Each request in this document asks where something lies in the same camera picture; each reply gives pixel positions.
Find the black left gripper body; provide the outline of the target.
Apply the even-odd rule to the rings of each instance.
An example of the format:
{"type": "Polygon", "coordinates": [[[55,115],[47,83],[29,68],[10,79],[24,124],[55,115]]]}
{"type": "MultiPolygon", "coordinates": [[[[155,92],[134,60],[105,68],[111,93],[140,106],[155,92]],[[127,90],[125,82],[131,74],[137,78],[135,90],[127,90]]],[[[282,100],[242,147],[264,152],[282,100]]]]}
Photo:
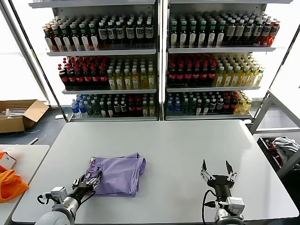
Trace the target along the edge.
{"type": "Polygon", "coordinates": [[[77,202],[81,202],[83,197],[88,193],[94,191],[96,185],[87,185],[86,183],[79,183],[72,186],[72,192],[67,197],[74,198],[77,202]]]}

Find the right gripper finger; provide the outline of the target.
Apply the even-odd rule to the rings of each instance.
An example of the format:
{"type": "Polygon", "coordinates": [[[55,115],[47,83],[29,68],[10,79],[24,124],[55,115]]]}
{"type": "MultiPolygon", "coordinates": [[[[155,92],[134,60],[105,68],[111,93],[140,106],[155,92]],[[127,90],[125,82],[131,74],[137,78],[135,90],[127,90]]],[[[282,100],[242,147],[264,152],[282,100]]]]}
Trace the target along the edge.
{"type": "Polygon", "coordinates": [[[228,172],[228,181],[235,181],[235,178],[237,176],[237,172],[233,171],[232,166],[229,164],[228,161],[226,161],[226,168],[227,168],[227,172],[228,172]]]}
{"type": "Polygon", "coordinates": [[[204,181],[215,180],[215,177],[212,174],[210,174],[207,170],[205,159],[203,160],[202,163],[200,175],[204,181]]]}

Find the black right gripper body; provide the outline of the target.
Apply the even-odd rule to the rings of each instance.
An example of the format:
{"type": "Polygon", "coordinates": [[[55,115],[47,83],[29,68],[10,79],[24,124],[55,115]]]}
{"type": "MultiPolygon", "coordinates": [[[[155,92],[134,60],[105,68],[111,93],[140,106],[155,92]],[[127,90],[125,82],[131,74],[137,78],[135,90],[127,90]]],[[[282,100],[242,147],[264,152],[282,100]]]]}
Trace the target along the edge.
{"type": "Polygon", "coordinates": [[[207,185],[215,190],[217,198],[232,197],[230,189],[234,186],[234,181],[231,181],[225,175],[213,175],[214,179],[208,180],[207,185]]]}

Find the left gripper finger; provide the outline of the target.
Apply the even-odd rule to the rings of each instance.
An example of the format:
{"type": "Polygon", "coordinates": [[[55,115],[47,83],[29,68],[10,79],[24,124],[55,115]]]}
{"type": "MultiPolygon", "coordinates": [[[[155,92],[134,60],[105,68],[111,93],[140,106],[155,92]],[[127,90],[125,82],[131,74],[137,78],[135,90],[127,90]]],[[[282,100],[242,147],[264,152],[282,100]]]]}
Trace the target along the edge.
{"type": "Polygon", "coordinates": [[[72,184],[72,188],[85,188],[85,187],[87,187],[87,184],[84,181],[84,177],[85,177],[85,175],[83,174],[80,178],[75,179],[73,184],[72,184]]]}
{"type": "Polygon", "coordinates": [[[91,173],[88,173],[85,177],[87,186],[96,186],[102,177],[102,172],[97,172],[97,174],[92,177],[91,173]]]}

